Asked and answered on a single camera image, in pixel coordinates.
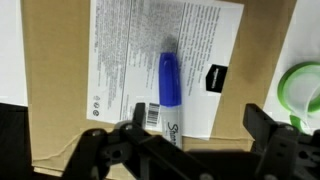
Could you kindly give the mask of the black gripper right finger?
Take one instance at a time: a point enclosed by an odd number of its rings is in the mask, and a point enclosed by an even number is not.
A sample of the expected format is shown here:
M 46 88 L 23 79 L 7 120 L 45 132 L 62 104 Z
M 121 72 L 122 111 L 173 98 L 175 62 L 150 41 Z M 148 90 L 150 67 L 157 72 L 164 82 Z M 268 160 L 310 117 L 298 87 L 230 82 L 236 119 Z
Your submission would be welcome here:
M 245 106 L 243 126 L 254 139 L 251 151 L 261 159 L 258 180 L 320 180 L 320 131 L 301 132 L 273 120 L 256 104 Z

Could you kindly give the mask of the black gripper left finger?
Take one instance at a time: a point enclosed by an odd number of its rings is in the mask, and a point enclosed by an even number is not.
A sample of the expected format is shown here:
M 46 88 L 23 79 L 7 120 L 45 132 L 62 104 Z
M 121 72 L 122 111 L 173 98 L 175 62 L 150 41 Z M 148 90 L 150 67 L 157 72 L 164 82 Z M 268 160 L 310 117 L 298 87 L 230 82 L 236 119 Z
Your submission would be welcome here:
M 159 135 L 143 128 L 145 105 L 113 131 L 84 131 L 61 180 L 104 180 L 111 167 L 123 165 L 136 180 L 214 180 L 214 172 Z

